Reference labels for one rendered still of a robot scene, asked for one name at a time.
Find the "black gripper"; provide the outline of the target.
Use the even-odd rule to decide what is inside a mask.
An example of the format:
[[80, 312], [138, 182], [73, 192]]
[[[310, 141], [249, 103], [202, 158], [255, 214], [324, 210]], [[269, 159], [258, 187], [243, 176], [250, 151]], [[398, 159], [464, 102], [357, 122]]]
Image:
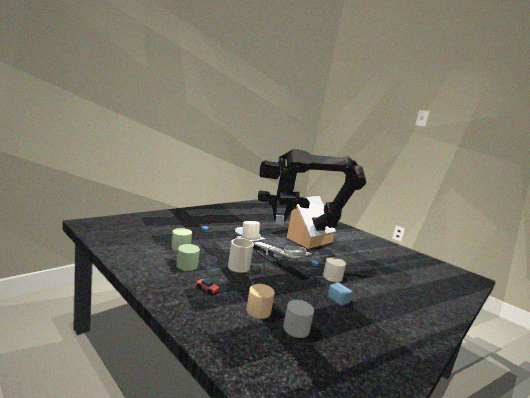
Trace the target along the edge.
[[[278, 189], [279, 189], [279, 187], [283, 187], [283, 189], [286, 189], [286, 190], [289, 190], [289, 189], [293, 189], [294, 190], [294, 185], [295, 185], [295, 183], [290, 183], [290, 182], [285, 182], [285, 181], [279, 180]], [[258, 193], [258, 201], [262, 201], [262, 202], [268, 202], [269, 201], [269, 204], [272, 205], [272, 208], [273, 208], [273, 215], [274, 215], [274, 221], [275, 221], [276, 220], [276, 213], [277, 213], [277, 201], [279, 201], [279, 199], [277, 199], [277, 195], [271, 195], [270, 192], [268, 192], [268, 191], [260, 190], [259, 193]], [[287, 205], [286, 210], [285, 210], [285, 214], [284, 214], [284, 217], [285, 217], [284, 218], [284, 222], [287, 219], [287, 217], [290, 214], [290, 212], [293, 209], [297, 209], [297, 204], [299, 204], [299, 206], [301, 208], [307, 208], [308, 209], [309, 205], [310, 205], [310, 202], [305, 197], [299, 197], [299, 202], [293, 202], [292, 206]]]

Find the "pale green cylinder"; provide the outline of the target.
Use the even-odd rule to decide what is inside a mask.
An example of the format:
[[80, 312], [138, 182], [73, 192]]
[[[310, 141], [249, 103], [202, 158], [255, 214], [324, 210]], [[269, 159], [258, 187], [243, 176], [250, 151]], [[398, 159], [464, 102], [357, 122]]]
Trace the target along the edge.
[[192, 231], [185, 228], [177, 228], [173, 230], [172, 249], [178, 251], [179, 246], [184, 244], [191, 244]]
[[193, 244], [184, 244], [178, 248], [177, 267], [184, 271], [198, 268], [200, 248]]

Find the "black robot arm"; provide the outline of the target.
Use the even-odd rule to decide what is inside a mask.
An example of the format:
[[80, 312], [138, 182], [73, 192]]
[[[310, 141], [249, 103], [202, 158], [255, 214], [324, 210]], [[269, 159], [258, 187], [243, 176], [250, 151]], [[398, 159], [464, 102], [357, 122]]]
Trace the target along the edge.
[[[285, 159], [287, 159], [287, 166]], [[324, 214], [319, 217], [312, 217], [317, 231], [326, 230], [325, 227], [335, 228], [341, 218], [341, 212], [355, 190], [360, 190], [366, 179], [363, 168], [350, 157], [331, 157], [311, 155], [306, 151], [292, 149], [279, 156], [278, 162], [263, 161], [260, 165], [260, 177], [278, 179], [290, 183], [295, 183], [297, 173], [304, 173], [308, 170], [339, 171], [345, 174], [345, 183], [338, 192], [333, 202], [326, 202]], [[293, 189], [283, 189], [279, 187], [277, 199], [280, 205], [292, 206], [293, 202], [299, 202], [299, 192]]]

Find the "light blue block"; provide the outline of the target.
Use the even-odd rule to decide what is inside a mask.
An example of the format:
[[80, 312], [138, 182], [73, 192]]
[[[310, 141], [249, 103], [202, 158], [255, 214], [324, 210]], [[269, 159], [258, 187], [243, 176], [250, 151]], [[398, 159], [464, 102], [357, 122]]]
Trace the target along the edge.
[[350, 302], [351, 294], [352, 291], [350, 289], [337, 282], [329, 286], [327, 296], [339, 303], [340, 305], [344, 305]]

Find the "red toy car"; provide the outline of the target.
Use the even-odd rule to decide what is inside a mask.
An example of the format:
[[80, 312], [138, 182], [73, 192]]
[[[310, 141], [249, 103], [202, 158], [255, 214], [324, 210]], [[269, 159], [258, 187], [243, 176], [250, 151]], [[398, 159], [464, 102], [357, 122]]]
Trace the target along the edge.
[[213, 284], [213, 281], [205, 278], [205, 279], [200, 279], [197, 281], [197, 286], [199, 288], [204, 288], [206, 290], [208, 290], [209, 293], [216, 293], [217, 291], [219, 291], [219, 286], [218, 285], [215, 285]]

